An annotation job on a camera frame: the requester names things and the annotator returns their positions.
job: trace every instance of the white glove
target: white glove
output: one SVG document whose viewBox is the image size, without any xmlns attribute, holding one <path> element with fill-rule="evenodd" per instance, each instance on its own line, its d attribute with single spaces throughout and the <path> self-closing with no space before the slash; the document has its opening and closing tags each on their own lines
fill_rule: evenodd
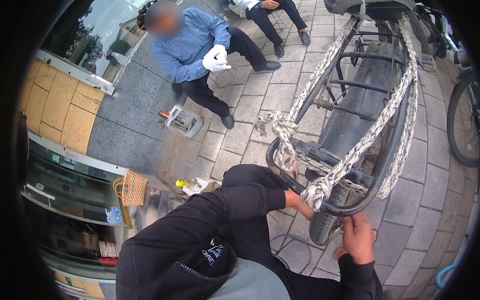
<svg viewBox="0 0 480 300">
<path fill-rule="evenodd" d="M 213 58 L 215 57 L 218 60 L 227 60 L 227 51 L 225 50 L 225 46 L 222 45 L 215 45 L 210 51 L 205 54 L 204 58 Z"/>
<path fill-rule="evenodd" d="M 206 57 L 202 60 L 202 64 L 204 65 L 205 69 L 210 70 L 212 72 L 222 71 L 231 69 L 232 67 L 227 65 L 226 60 L 216 60 L 213 57 Z"/>
</svg>

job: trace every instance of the man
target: man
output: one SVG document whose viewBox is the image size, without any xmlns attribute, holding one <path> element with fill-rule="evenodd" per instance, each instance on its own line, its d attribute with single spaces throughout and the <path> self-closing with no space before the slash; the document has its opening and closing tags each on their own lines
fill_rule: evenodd
<svg viewBox="0 0 480 300">
<path fill-rule="evenodd" d="M 363 214 L 345 218 L 335 252 L 340 282 L 291 272 L 274 256 L 266 215 L 313 211 L 268 168 L 237 165 L 222 187 L 195 194 L 128 239 L 117 265 L 118 300 L 379 300 L 373 231 Z"/>
<path fill-rule="evenodd" d="M 299 11 L 292 0 L 232 0 L 240 6 L 240 17 L 253 20 L 255 24 L 265 33 L 266 37 L 273 43 L 275 55 L 283 57 L 285 54 L 282 48 L 283 40 L 276 32 L 268 15 L 273 11 L 284 10 L 298 29 L 300 40 L 303 44 L 310 44 L 310 37 L 305 28 L 307 25 L 300 17 Z"/>
<path fill-rule="evenodd" d="M 280 68 L 278 62 L 266 61 L 241 30 L 196 8 L 181 11 L 171 1 L 155 0 L 139 10 L 137 23 L 155 39 L 152 53 L 163 70 L 188 97 L 219 115 L 228 129 L 234 126 L 233 117 L 208 87 L 209 73 L 230 69 L 227 55 L 233 52 L 244 56 L 254 71 Z"/>
</svg>

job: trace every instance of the white rope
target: white rope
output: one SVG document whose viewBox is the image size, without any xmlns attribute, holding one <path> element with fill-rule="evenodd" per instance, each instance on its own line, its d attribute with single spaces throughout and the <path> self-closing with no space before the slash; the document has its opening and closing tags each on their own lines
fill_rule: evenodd
<svg viewBox="0 0 480 300">
<path fill-rule="evenodd" d="M 349 151 L 349 153 L 333 168 L 330 168 L 329 166 L 327 167 L 309 157 L 297 155 L 290 142 L 290 138 L 297 128 L 294 120 L 297 118 L 301 106 L 322 74 L 325 72 L 326 67 L 329 66 L 335 59 L 343 42 L 351 32 L 356 20 L 357 19 L 355 17 L 351 17 L 351 19 L 345 24 L 339 38 L 330 46 L 324 60 L 320 62 L 317 68 L 315 68 L 313 71 L 312 75 L 310 76 L 310 80 L 307 82 L 305 90 L 294 102 L 290 113 L 284 117 L 280 111 L 270 111 L 266 115 L 259 116 L 255 124 L 255 129 L 259 131 L 261 135 L 265 135 L 265 125 L 269 121 L 272 121 L 272 131 L 280 138 L 277 161 L 279 166 L 284 171 L 291 172 L 295 167 L 295 161 L 298 160 L 304 163 L 307 168 L 319 173 L 320 177 L 300 194 L 302 201 L 315 211 L 320 209 L 323 200 L 326 200 L 330 197 L 332 187 L 336 184 L 340 184 L 346 188 L 349 188 L 360 195 L 364 195 L 366 193 L 368 190 L 366 187 L 356 184 L 344 178 L 344 176 L 350 172 L 352 165 L 358 161 L 360 156 L 373 144 L 376 137 L 380 134 L 389 119 L 394 115 L 410 83 L 413 83 L 413 87 L 410 91 L 410 95 L 408 96 L 407 116 L 402 131 L 400 144 L 396 150 L 388 174 L 375 197 L 376 199 L 385 198 L 396 184 L 398 176 L 403 170 L 403 165 L 407 158 L 408 150 L 413 137 L 413 129 L 415 127 L 415 117 L 417 113 L 417 65 L 414 60 L 415 55 L 410 37 L 407 30 L 400 22 L 398 28 L 407 47 L 409 55 L 408 66 L 396 91 L 391 95 L 390 100 L 387 102 L 379 118 L 372 124 L 365 136 L 363 136 L 360 141 Z M 286 167 L 285 165 L 285 155 L 290 156 L 292 160 L 290 167 Z"/>
</svg>

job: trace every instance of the orange bag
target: orange bag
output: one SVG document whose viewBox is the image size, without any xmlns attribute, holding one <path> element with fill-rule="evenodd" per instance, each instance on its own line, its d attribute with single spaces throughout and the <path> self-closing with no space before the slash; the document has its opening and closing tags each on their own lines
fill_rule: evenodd
<svg viewBox="0 0 480 300">
<path fill-rule="evenodd" d="M 120 177 L 113 182 L 113 190 L 121 198 L 124 206 L 143 205 L 147 182 L 147 178 L 132 170 L 128 170 L 123 181 L 122 177 Z"/>
</svg>

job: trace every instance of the bicycle pedal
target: bicycle pedal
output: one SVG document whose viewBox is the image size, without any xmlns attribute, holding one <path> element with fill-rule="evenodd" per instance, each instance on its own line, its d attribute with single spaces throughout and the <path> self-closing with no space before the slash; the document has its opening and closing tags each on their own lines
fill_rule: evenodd
<svg viewBox="0 0 480 300">
<path fill-rule="evenodd" d="M 435 59 L 430 54 L 418 53 L 417 65 L 425 71 L 435 71 Z"/>
</svg>

